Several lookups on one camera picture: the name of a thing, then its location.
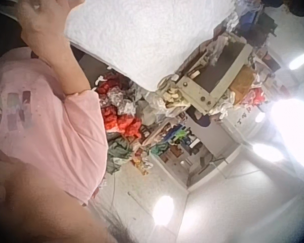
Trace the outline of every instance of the white towel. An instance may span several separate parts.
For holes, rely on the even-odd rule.
[[[155,91],[234,10],[234,0],[86,0],[66,35],[84,51]]]

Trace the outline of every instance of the sewing machine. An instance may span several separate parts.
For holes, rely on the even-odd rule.
[[[207,63],[210,53],[206,51],[178,81],[177,86],[184,98],[202,114],[207,114],[213,108],[243,65],[248,63],[252,46],[240,40],[234,36],[214,66]]]

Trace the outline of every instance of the ceiling light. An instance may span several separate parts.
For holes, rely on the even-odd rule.
[[[161,197],[153,210],[156,225],[167,225],[171,220],[173,210],[173,199],[169,196]]]
[[[256,123],[260,123],[263,121],[263,119],[265,118],[265,113],[264,112],[260,112],[257,117],[255,118],[255,122]]]
[[[304,102],[280,100],[274,104],[271,116],[287,149],[304,166]]]
[[[265,144],[255,144],[253,145],[253,151],[270,162],[277,162],[284,158],[283,154],[275,147],[268,146]]]
[[[304,64],[304,54],[300,55],[299,57],[295,58],[290,64],[289,69],[295,70],[301,67]]]

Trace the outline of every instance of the white wall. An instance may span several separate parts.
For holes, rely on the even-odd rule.
[[[236,145],[231,136],[216,123],[211,123],[209,127],[203,128],[188,117],[186,126],[191,128],[192,133],[201,140],[215,157]]]
[[[304,183],[246,151],[223,172],[227,180],[217,174],[188,196],[178,243],[295,242]]]
[[[275,31],[277,37],[270,35],[268,43],[269,53],[282,66],[276,72],[277,77],[286,87],[303,83],[304,66],[290,71],[288,65],[294,58],[304,53],[304,17],[287,13],[283,6],[278,9],[266,8],[265,12],[278,24]]]

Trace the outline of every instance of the pink t-shirt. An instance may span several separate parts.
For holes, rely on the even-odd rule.
[[[98,94],[65,97],[53,70],[30,52],[15,49],[0,59],[0,150],[86,204],[107,160]]]

